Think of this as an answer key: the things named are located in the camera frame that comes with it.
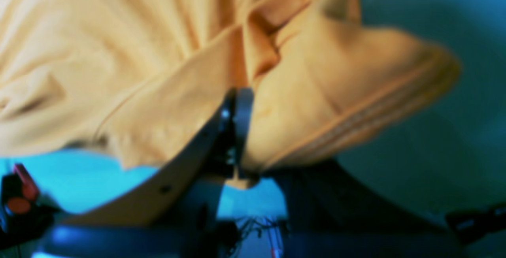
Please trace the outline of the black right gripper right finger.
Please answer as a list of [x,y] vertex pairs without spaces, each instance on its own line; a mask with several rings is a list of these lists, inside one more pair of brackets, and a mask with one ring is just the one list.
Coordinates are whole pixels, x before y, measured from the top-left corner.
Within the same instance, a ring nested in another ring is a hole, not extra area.
[[286,258],[465,258],[449,231],[381,198],[329,158],[267,174],[281,189]]

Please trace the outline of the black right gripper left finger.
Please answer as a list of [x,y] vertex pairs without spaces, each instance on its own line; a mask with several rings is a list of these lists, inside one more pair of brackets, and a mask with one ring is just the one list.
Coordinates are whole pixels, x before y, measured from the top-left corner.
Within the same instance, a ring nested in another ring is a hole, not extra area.
[[221,258],[215,217],[223,183],[208,171],[228,170],[234,147],[237,89],[231,89],[183,151],[125,195],[50,229],[40,256],[51,258]]

